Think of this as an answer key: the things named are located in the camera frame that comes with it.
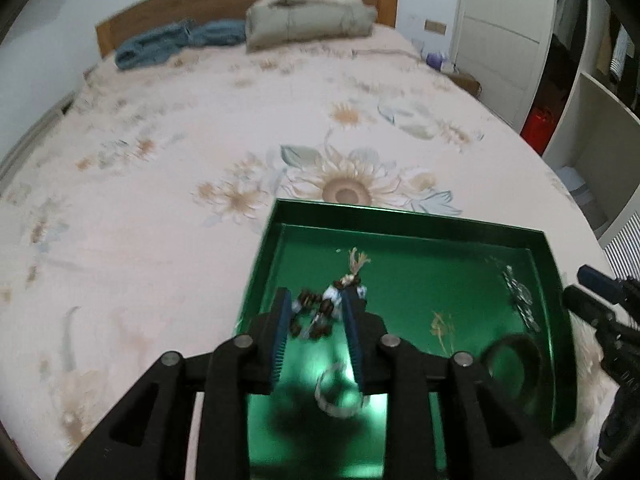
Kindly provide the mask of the dark brown wooden bangle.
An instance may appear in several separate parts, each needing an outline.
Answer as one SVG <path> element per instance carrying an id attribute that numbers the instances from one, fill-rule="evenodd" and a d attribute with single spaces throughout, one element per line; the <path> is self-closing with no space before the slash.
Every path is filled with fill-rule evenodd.
<path id="1" fill-rule="evenodd" d="M 535 399 L 542 357 L 532 338 L 509 334 L 495 340 L 482 352 L 480 362 L 520 408 Z"/>

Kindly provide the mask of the green jewelry tray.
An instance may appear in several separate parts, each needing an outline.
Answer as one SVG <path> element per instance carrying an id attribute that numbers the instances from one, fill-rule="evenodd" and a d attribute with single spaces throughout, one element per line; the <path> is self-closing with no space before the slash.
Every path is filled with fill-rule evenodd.
<path id="1" fill-rule="evenodd" d="M 574 419 L 572 332 L 544 234 L 513 226 L 278 200 L 241 310 L 247 328 L 285 287 L 327 292 L 337 320 L 292 318 L 279 381 L 248 404 L 255 479 L 567 479 L 551 438 Z M 364 391 L 343 290 L 356 290 Z M 542 357 L 520 408 L 480 362 L 509 334 Z"/>

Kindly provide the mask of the folded clothes on shelf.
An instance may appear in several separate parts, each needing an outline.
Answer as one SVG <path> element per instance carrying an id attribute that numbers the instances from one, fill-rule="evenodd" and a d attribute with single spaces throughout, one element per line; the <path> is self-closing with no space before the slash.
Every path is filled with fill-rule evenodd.
<path id="1" fill-rule="evenodd" d="M 598 204 L 584 178 L 574 167 L 564 166 L 555 171 L 556 176 L 570 193 L 582 214 L 587 219 L 590 228 L 598 232 L 608 223 L 608 217 Z"/>

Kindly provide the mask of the red container in wardrobe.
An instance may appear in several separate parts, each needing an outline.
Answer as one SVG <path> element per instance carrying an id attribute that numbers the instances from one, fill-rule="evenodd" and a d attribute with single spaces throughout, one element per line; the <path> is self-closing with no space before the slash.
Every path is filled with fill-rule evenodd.
<path id="1" fill-rule="evenodd" d="M 548 107 L 534 106 L 523 126 L 521 137 L 538 154 L 544 154 L 556 126 L 555 117 Z"/>

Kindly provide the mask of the floral pink bedspread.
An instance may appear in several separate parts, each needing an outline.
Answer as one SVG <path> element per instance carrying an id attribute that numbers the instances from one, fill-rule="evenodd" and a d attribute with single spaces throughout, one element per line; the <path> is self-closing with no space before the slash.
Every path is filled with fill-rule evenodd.
<path id="1" fill-rule="evenodd" d="M 226 339 L 273 201 L 541 230 L 608 262 L 541 158 L 399 32 L 89 74 L 1 197 L 1 420 L 51 479 L 165 350 Z"/>

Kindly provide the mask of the hanging clothes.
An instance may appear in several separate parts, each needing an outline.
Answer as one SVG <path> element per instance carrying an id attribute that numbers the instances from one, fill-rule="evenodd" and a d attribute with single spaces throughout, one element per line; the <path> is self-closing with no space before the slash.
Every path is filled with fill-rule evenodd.
<path id="1" fill-rule="evenodd" d="M 606 0 L 555 0 L 553 40 L 577 63 L 592 32 L 594 76 L 624 105 L 639 109 L 639 51 Z"/>

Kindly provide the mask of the white wardrobe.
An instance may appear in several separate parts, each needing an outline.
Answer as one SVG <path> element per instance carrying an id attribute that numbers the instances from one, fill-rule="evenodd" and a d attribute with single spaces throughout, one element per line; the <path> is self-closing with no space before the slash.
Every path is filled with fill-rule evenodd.
<path id="1" fill-rule="evenodd" d="M 613 0 L 606 2 L 620 18 Z M 555 0 L 458 0 L 452 62 L 480 82 L 480 100 L 519 135 L 534 106 L 552 111 L 554 133 L 539 156 L 556 178 L 564 166 L 584 178 L 608 217 L 598 232 L 590 228 L 593 235 L 613 272 L 634 276 L 639 110 L 624 105 L 594 76 L 598 46 L 592 32 L 577 63 L 555 43 L 554 11 Z"/>

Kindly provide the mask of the wooden nightstand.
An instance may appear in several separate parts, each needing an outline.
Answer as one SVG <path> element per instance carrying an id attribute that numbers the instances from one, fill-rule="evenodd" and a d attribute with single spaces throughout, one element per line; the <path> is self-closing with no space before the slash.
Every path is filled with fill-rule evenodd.
<path id="1" fill-rule="evenodd" d="M 472 75 L 467 73 L 448 74 L 447 77 L 460 89 L 468 92 L 477 99 L 482 92 L 482 85 Z"/>

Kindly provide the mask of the blue folded blanket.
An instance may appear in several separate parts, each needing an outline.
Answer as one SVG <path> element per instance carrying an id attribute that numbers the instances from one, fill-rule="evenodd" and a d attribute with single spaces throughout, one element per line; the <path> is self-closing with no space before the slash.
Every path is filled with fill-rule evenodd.
<path id="1" fill-rule="evenodd" d="M 234 47 L 246 40 L 243 20 L 210 21 L 198 25 L 192 20 L 155 27 L 124 41 L 116 50 L 119 70 L 160 65 L 187 48 Z"/>

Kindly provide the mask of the grey fur-trimmed coat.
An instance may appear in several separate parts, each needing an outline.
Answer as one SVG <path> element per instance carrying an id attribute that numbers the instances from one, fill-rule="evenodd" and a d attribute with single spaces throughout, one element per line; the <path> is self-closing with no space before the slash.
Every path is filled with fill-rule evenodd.
<path id="1" fill-rule="evenodd" d="M 246 11 L 250 52 L 291 42 L 360 38 L 372 34 L 378 18 L 362 0 L 257 0 Z"/>

